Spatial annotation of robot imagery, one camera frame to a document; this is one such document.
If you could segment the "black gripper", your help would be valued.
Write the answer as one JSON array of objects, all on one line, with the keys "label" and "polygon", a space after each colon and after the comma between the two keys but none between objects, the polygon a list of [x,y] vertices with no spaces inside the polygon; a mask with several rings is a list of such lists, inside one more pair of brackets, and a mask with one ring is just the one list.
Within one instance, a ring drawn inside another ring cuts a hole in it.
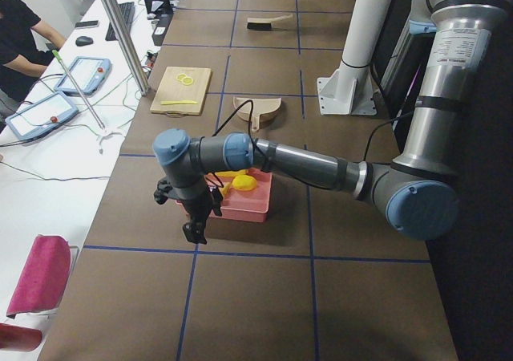
[{"label": "black gripper", "polygon": [[154,199],[159,205],[168,199],[182,204],[190,217],[190,221],[183,224],[182,230],[187,241],[193,244],[207,244],[204,231],[211,213],[222,216],[220,203],[223,197],[220,190],[211,190],[204,178],[184,188],[173,186],[168,178],[163,178],[157,183]]}]

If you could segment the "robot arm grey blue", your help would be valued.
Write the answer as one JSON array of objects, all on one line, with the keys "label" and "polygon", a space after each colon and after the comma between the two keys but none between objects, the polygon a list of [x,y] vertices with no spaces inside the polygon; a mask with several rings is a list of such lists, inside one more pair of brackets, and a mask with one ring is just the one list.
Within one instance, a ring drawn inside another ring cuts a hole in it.
[{"label": "robot arm grey blue", "polygon": [[451,230],[458,202],[450,180],[460,116],[486,54],[493,29],[512,0],[412,0],[410,27],[434,32],[406,145],[389,164],[349,162],[235,132],[191,138],[184,130],[161,132],[153,150],[165,176],[154,198],[173,199],[189,219],[186,239],[205,243],[208,217],[220,212],[221,195],[205,179],[211,172],[256,167],[307,185],[345,191],[374,205],[399,233],[422,241]]}]

